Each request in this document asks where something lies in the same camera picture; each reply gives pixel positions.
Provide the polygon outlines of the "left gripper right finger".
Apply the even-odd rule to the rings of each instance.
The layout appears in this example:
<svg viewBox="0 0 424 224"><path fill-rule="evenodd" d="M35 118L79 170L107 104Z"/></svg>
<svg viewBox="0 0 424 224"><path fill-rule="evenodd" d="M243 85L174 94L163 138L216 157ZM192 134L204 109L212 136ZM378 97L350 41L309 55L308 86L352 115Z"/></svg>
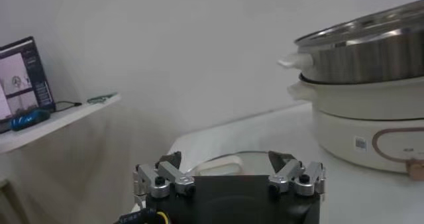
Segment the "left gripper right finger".
<svg viewBox="0 0 424 224"><path fill-rule="evenodd" d="M269 175L269 190L273 196L294 191L298 196L323 195L326 192L326 169L321 162L307 166L291 154L268 152L274 173Z"/></svg>

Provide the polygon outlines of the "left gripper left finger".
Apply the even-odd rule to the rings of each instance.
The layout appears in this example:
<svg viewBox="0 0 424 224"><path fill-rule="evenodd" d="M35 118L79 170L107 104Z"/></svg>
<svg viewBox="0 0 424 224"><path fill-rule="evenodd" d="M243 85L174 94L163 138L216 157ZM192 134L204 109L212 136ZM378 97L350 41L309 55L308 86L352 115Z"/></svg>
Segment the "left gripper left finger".
<svg viewBox="0 0 424 224"><path fill-rule="evenodd" d="M132 173L134 202L140 208L147 197L162 200L177 195L190 197L195 191L195 179L180 171L182 153L163 155L155 165L138 164Z"/></svg>

